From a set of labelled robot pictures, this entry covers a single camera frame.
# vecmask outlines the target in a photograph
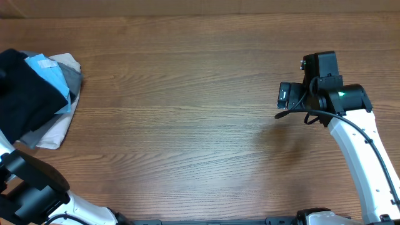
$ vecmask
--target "stack of clothes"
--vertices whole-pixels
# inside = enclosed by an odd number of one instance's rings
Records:
[[[57,149],[79,101],[81,65],[69,54],[0,53],[0,139]]]

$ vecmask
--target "wooden tabletop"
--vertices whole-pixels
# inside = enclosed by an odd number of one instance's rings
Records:
[[[131,219],[255,219],[331,208],[361,219],[322,124],[274,115],[306,54],[335,50],[364,86],[400,171],[400,14],[21,19],[0,50],[71,53],[84,82],[61,149],[32,151],[73,192]]]

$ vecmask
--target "brown cardboard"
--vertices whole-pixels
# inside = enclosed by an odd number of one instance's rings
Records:
[[[398,0],[0,0],[4,18],[400,11]]]

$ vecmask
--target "white label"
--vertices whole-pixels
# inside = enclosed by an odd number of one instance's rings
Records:
[[[56,67],[57,63],[49,60],[49,59],[45,59],[45,60],[40,60],[37,62],[39,64],[40,67],[42,68],[49,68],[49,67]]]

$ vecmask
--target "blue cloth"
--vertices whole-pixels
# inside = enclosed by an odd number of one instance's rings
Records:
[[[71,97],[69,95],[69,88],[58,63],[46,58],[43,54],[27,57],[25,61],[39,76],[53,85],[67,99],[68,104],[56,112],[56,114],[70,113]]]

